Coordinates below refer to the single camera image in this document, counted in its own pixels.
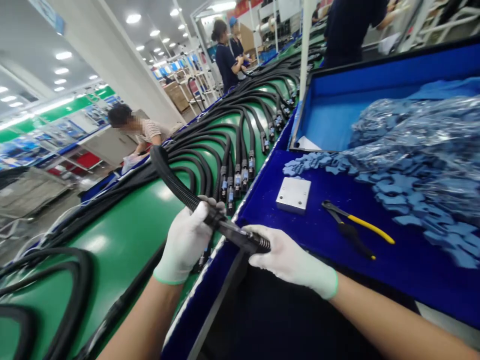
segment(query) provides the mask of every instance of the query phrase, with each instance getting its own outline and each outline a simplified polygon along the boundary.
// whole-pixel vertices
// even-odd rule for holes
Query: dark blue shirt
[[[232,66],[237,60],[228,46],[219,43],[216,47],[215,61],[223,81],[223,92],[226,94],[232,86],[239,83],[239,78],[232,71]]]
[[[244,47],[242,43],[240,42],[240,39],[238,39],[238,42],[234,39],[230,39],[230,47],[231,51],[233,52],[233,57],[236,59],[238,56],[243,55],[244,53]]]
[[[335,0],[325,34],[325,66],[362,61],[362,43],[369,26],[376,28],[387,15],[388,0]]]

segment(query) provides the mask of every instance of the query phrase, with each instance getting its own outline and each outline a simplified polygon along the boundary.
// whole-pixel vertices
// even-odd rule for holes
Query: beige shirt
[[[141,143],[152,143],[152,138],[156,135],[160,135],[162,137],[162,131],[160,130],[160,125],[152,120],[149,119],[140,119],[141,120],[141,127],[142,133],[136,134],[136,140],[139,144]]]

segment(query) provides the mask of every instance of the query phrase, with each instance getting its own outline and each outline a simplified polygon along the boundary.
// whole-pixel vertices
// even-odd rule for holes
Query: white glove
[[[184,207],[170,225],[163,256],[153,270],[153,276],[161,283],[183,284],[208,246],[213,231],[204,223],[209,213],[205,201],[223,210],[223,213],[226,211],[223,202],[217,203],[215,199],[206,196],[199,198],[204,201],[198,204],[193,213]]]
[[[248,225],[243,229],[270,241],[270,252],[250,256],[250,265],[268,270],[288,283],[306,286],[325,300],[337,294],[337,272],[305,252],[282,230],[263,225]]]

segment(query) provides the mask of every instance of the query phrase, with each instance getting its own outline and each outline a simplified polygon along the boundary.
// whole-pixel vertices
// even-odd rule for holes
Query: yellow handle
[[[362,225],[363,227],[366,227],[367,229],[372,230],[373,232],[377,233],[380,235],[382,238],[384,238],[388,243],[390,244],[395,244],[395,240],[393,240],[385,231],[380,230],[378,227],[373,226],[371,223],[368,223],[366,221],[363,221],[362,219],[359,219],[356,216],[353,215],[348,215],[348,218],[352,220],[353,222]]]

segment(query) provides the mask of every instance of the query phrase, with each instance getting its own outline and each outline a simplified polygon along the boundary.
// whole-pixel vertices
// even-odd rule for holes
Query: person
[[[233,36],[230,39],[230,48],[231,48],[233,57],[236,58],[241,56],[245,59],[247,55],[244,53],[244,47],[242,45],[242,42],[239,39],[239,35],[240,35],[239,22],[233,16],[230,18],[230,28],[233,34]]]
[[[218,42],[215,61],[223,81],[223,92],[226,94],[230,88],[239,83],[237,74],[242,70],[244,57],[237,56],[235,59],[232,55],[228,46],[227,24],[223,20],[217,19],[213,23],[211,39]]]
[[[117,103],[108,111],[108,122],[112,128],[119,129],[126,133],[135,134],[138,146],[134,155],[140,156],[147,150],[148,144],[161,145],[163,142],[160,125],[155,121],[147,119],[145,113],[137,114],[127,104]]]
[[[381,31],[404,10],[388,12],[388,6],[388,0],[335,0],[324,33],[325,67],[361,62],[362,43],[369,26]]]
[[[185,207],[171,223],[163,256],[153,276],[99,360],[160,358],[183,284],[212,236],[212,229],[204,223],[209,206],[225,211],[222,202],[206,197],[202,200],[193,213]],[[458,338],[337,272],[305,252],[283,231],[262,225],[249,225],[244,229],[270,241],[270,252],[252,255],[251,266],[270,271],[283,281],[310,288],[342,313],[384,357],[392,360],[479,359],[477,352]]]
[[[318,23],[320,21],[320,17],[319,17],[319,10],[320,10],[320,6],[322,4],[320,2],[318,2],[316,4],[316,8],[315,8],[315,11],[313,12],[312,16],[311,16],[311,25],[315,25],[316,23]]]

